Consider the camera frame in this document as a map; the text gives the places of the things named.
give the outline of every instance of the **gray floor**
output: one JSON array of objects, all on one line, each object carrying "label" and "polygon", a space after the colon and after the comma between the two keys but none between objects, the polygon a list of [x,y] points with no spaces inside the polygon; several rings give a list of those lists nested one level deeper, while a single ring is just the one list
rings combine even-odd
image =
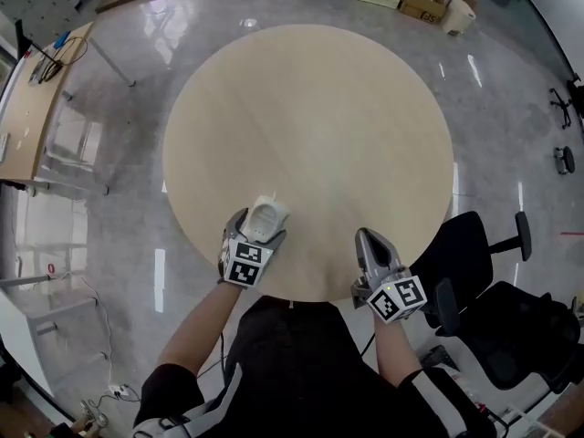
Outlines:
[{"label": "gray floor", "polygon": [[[552,151],[569,145],[577,163],[584,154],[578,126],[562,131],[548,105],[549,88],[563,92],[567,71],[526,1],[479,0],[477,14],[458,38],[356,0],[144,0],[99,16],[96,39],[138,83],[125,87],[90,48],[71,70],[66,89],[75,98],[59,104],[48,149],[69,164],[69,173],[93,170],[110,186],[109,196],[53,187],[35,198],[3,192],[2,200],[5,273],[14,267],[15,245],[25,274],[42,274],[49,263],[72,273],[12,290],[16,302],[27,310],[56,307],[91,295],[87,281],[107,309],[111,370],[103,362],[78,373],[57,390],[57,400],[78,413],[78,401],[96,400],[110,377],[138,390],[173,330],[214,285],[213,265],[184,237],[163,190],[164,128],[184,83],[213,52],[270,26],[342,27],[383,44],[415,69],[440,103],[454,143],[450,215],[478,211],[495,242],[513,235],[514,214],[524,208],[533,256],[519,263],[517,251],[496,255],[495,281],[536,295],[549,291],[568,303],[582,288],[584,239],[560,232],[584,232],[584,187],[580,172],[558,176]],[[156,274],[159,281],[163,275],[163,285],[155,287]],[[238,317],[256,297],[246,291],[238,304],[225,331],[227,349]],[[353,310],[349,301],[338,305],[363,347],[372,330],[370,313]],[[98,308],[43,337],[50,373],[58,376],[97,350],[109,351],[105,321]],[[444,343],[495,411],[508,403],[524,407],[545,390],[530,377],[512,391],[498,391],[461,342],[437,339],[421,315],[405,327],[420,353]],[[366,361],[373,365],[374,349]],[[205,398],[213,397],[222,386],[220,370],[200,383]],[[106,399],[100,409],[110,418],[104,435],[122,436],[138,407]]]}]

